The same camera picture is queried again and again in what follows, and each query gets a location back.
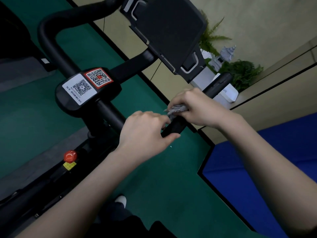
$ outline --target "exercise bike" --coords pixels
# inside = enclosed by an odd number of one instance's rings
[[[120,12],[147,49],[134,58],[107,69],[81,70],[57,44],[63,29],[76,27]],[[58,106],[82,118],[88,139],[65,153],[64,160],[29,185],[0,201],[0,234],[9,236],[30,217],[39,217],[96,168],[119,143],[125,117],[113,106],[121,83],[140,73],[158,58],[188,83],[206,70],[198,40],[206,21],[189,0],[105,0],[47,16],[38,26],[38,40],[66,80],[55,90]],[[204,93],[214,98],[232,80],[229,73],[217,77]],[[181,133],[188,125],[176,117],[161,135]]]

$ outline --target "green plant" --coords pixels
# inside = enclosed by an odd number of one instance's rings
[[[242,92],[250,87],[252,80],[263,71],[260,65],[255,68],[254,64],[249,61],[225,62],[219,70],[219,73],[229,72],[233,76],[232,86]]]
[[[200,12],[203,15],[203,17],[205,18],[206,22],[207,22],[207,27],[206,27],[206,30],[204,31],[204,33],[200,36],[199,46],[200,46],[201,49],[203,49],[205,51],[208,51],[208,52],[214,54],[215,56],[218,56],[219,52],[212,45],[212,43],[214,41],[218,41],[218,40],[231,40],[231,38],[226,37],[226,36],[213,35],[213,33],[215,32],[217,27],[224,20],[224,17],[221,19],[220,22],[216,23],[212,28],[210,28],[207,15],[204,13],[203,10],[200,10]]]

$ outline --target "qr code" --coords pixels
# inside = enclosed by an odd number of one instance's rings
[[[82,96],[84,93],[91,89],[91,86],[83,79],[79,83],[75,84],[73,88],[78,92],[80,96]]]
[[[86,76],[96,85],[96,87],[101,87],[107,83],[113,82],[111,78],[101,69],[95,69],[86,73]]]

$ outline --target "person's left hand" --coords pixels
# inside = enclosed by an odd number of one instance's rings
[[[180,134],[172,133],[165,138],[161,129],[171,121],[166,115],[137,111],[127,118],[117,151],[123,151],[127,159],[142,163],[164,151]]]

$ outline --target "shoe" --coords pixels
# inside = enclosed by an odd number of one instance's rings
[[[114,202],[122,203],[124,208],[126,206],[126,197],[125,196],[118,196],[117,199],[114,200]]]

